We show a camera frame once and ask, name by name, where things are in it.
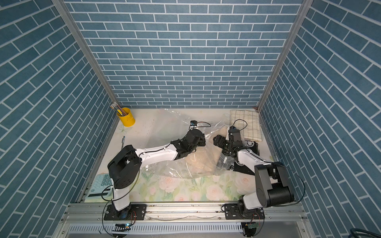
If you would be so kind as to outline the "black white knitted scarf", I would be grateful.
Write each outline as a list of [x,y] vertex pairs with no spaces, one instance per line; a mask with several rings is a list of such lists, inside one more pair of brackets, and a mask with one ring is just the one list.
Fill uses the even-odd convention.
[[255,165],[258,163],[254,155],[258,155],[259,148],[255,141],[243,141],[246,149],[240,150],[238,156],[220,155],[217,168],[234,171],[247,175],[255,175]]

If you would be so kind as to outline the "beige fluffy scarf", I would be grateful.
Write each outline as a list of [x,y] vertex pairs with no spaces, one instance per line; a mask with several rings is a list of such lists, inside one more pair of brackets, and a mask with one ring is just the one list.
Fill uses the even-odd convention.
[[227,135],[227,126],[205,131],[205,146],[196,148],[196,152],[180,159],[179,176],[184,179],[194,179],[203,176],[220,175],[228,170],[234,161],[222,153],[222,148],[213,144],[213,139]]

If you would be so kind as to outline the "clear plastic vacuum bag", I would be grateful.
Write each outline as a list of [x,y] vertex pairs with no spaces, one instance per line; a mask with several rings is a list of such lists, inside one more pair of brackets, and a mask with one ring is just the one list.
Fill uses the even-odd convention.
[[223,110],[161,109],[148,118],[147,142],[128,146],[123,165],[138,172],[175,178],[218,175],[231,166],[213,138],[226,135],[229,115]]

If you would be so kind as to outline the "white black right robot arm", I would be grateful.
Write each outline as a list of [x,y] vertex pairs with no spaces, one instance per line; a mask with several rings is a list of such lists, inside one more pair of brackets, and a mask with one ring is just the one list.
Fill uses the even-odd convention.
[[248,146],[241,137],[241,130],[231,126],[227,136],[217,135],[213,144],[222,154],[234,159],[234,171],[255,176],[255,191],[242,195],[237,205],[225,205],[233,217],[263,219],[263,208],[286,205],[294,201],[287,168],[281,162],[261,158],[254,146]]

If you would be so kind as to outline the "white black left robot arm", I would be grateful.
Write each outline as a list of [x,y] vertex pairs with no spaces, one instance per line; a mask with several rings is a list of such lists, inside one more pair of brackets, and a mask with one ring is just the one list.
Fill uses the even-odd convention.
[[114,208],[121,211],[130,206],[129,193],[133,189],[133,182],[137,181],[141,167],[185,158],[197,147],[205,144],[205,135],[198,129],[191,129],[182,139],[174,140],[164,146],[148,149],[125,146],[107,166],[113,185]]

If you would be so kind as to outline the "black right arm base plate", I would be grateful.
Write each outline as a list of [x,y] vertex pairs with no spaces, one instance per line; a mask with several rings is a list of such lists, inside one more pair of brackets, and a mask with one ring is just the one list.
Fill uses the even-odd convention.
[[226,220],[263,220],[265,219],[264,210],[262,208],[247,209],[242,204],[225,203],[221,206],[221,210]]

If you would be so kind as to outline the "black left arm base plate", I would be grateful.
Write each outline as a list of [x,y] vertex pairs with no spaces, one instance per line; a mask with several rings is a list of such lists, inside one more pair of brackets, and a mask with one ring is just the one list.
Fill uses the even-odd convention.
[[128,207],[117,211],[114,205],[108,205],[103,219],[105,221],[142,221],[146,214],[146,204],[130,204]]

